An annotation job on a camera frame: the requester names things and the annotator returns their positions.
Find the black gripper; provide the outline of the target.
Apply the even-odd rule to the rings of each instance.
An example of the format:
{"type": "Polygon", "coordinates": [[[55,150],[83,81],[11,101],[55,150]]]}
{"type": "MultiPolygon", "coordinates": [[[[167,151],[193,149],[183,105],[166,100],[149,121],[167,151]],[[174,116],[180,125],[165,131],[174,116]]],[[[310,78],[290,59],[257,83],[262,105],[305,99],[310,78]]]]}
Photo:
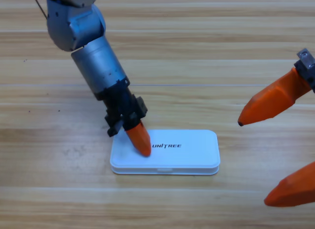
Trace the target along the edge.
{"type": "Polygon", "coordinates": [[[238,118],[240,126],[274,118],[311,89],[315,91],[315,58],[307,48],[297,56],[295,68],[258,92],[244,106],[238,118]]]}
{"type": "Polygon", "coordinates": [[[105,120],[109,125],[108,136],[112,137],[124,128],[133,146],[141,155],[149,157],[151,139],[141,122],[148,109],[142,97],[136,97],[131,93],[129,85],[129,81],[117,81],[113,86],[104,88],[94,95],[97,100],[103,101],[107,108],[105,120]]]}

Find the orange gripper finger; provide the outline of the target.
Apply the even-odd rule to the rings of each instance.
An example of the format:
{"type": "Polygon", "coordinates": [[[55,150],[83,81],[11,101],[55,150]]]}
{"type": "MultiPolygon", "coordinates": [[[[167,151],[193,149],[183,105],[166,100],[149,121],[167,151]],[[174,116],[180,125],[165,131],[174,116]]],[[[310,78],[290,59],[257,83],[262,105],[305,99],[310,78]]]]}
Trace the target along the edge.
{"type": "Polygon", "coordinates": [[[293,207],[315,201],[315,164],[304,166],[290,174],[264,199],[267,206],[293,207]]]}

